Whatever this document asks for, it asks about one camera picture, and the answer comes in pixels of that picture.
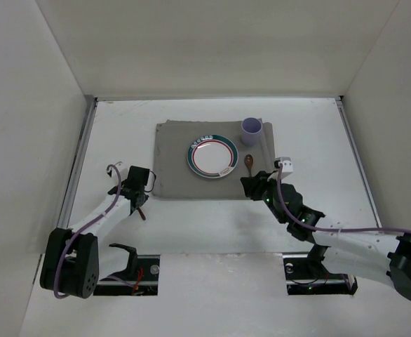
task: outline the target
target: brown spoon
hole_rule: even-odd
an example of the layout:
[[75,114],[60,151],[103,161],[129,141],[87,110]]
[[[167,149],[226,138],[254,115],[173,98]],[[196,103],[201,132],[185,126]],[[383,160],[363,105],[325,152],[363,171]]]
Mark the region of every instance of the brown spoon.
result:
[[249,171],[249,176],[250,177],[252,177],[252,165],[254,164],[254,158],[250,155],[250,154],[248,154],[246,157],[245,157],[245,165],[246,165],[246,167],[248,168],[248,171]]

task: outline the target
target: plate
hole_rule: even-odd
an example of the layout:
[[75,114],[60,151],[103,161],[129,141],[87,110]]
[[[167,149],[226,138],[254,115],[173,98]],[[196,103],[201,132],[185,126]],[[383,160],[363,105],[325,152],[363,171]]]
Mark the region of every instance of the plate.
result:
[[202,136],[190,145],[187,161],[193,172],[201,177],[221,178],[234,170],[238,163],[238,150],[226,137]]

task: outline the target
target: purple cable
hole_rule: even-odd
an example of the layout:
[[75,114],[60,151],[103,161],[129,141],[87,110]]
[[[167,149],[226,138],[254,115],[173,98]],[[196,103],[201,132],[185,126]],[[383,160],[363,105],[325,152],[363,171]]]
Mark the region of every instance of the purple cable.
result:
[[411,230],[405,229],[405,228],[392,228],[392,227],[365,227],[365,228],[347,228],[347,229],[338,229],[338,228],[320,228],[320,227],[314,227],[307,225],[306,223],[303,223],[299,219],[297,219],[294,215],[291,214],[291,212],[288,210],[287,205],[285,205],[285,201],[283,200],[283,195],[282,195],[282,189],[281,189],[281,174],[282,174],[282,168],[283,165],[280,164],[280,168],[278,170],[278,175],[277,175],[277,194],[278,198],[281,201],[282,208],[287,213],[287,215],[290,217],[291,220],[293,220],[295,223],[297,223],[299,226],[302,226],[308,230],[311,230],[313,232],[319,231],[319,232],[331,232],[331,233],[358,233],[358,232],[399,232],[403,234],[411,234]]
[[349,282],[349,279],[346,277],[346,275],[341,274],[341,277],[343,278],[344,283],[346,284],[347,289],[348,289],[349,292],[350,292],[350,291],[352,290],[352,289],[351,289],[351,282]]
[[119,278],[119,277],[117,277],[117,276],[109,275],[109,276],[107,277],[107,279],[114,279],[115,281],[121,282],[121,283],[124,284],[125,286],[129,286],[129,287],[131,287],[132,289],[134,289],[134,285],[133,285],[133,284],[131,284],[131,283],[129,283],[129,282],[126,282],[124,279],[121,279],[121,278]]
[[66,298],[68,297],[67,294],[63,294],[60,295],[59,294],[59,279],[60,279],[60,273],[62,270],[62,264],[64,263],[64,259],[65,259],[65,255],[67,255],[68,250],[70,249],[70,247],[72,246],[74,240],[76,240],[76,238],[87,228],[89,228],[91,225],[94,225],[97,221],[101,220],[101,218],[103,218],[105,216],[105,214],[108,214],[115,206],[115,204],[117,203],[117,201],[119,200],[120,197],[120,191],[121,191],[121,175],[120,175],[120,171],[117,169],[117,167],[115,165],[108,165],[107,166],[107,170],[109,169],[114,169],[116,172],[116,175],[119,179],[119,184],[117,186],[117,190],[116,190],[116,194],[115,194],[115,198],[113,200],[113,202],[111,203],[111,205],[109,207],[107,207],[107,209],[104,211],[104,213],[101,213],[100,215],[98,215],[96,218],[90,220],[88,223],[86,223],[84,226],[82,226],[81,228],[79,228],[78,231],[76,231],[72,237],[70,238],[70,240],[67,242],[67,244],[65,244],[65,248],[62,251],[62,253],[60,254],[60,259],[58,262],[58,266],[56,267],[56,273],[54,276],[54,285],[53,285],[53,293],[54,296],[56,298]]

